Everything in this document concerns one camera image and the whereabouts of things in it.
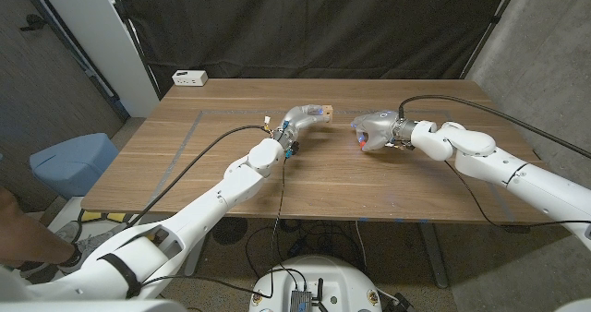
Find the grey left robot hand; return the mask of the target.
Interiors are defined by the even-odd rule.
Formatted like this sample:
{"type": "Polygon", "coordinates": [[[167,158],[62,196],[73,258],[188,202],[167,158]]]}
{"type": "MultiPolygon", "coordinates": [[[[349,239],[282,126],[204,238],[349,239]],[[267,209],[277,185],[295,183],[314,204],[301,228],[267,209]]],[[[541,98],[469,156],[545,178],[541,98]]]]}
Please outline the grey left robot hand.
{"type": "Polygon", "coordinates": [[[287,112],[281,124],[273,130],[272,138],[278,141],[285,151],[288,151],[296,142],[302,129],[317,123],[330,123],[332,117],[331,105],[296,106],[287,112]]]}

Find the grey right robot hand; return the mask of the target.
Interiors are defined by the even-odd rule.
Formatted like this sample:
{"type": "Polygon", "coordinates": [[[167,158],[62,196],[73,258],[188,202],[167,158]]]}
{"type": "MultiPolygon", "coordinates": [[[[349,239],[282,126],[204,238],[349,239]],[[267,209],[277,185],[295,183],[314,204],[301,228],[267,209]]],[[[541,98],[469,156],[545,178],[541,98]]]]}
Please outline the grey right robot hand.
{"type": "Polygon", "coordinates": [[[400,118],[396,111],[363,114],[351,123],[362,151],[384,147],[412,150],[411,134],[416,123],[400,118]]]}

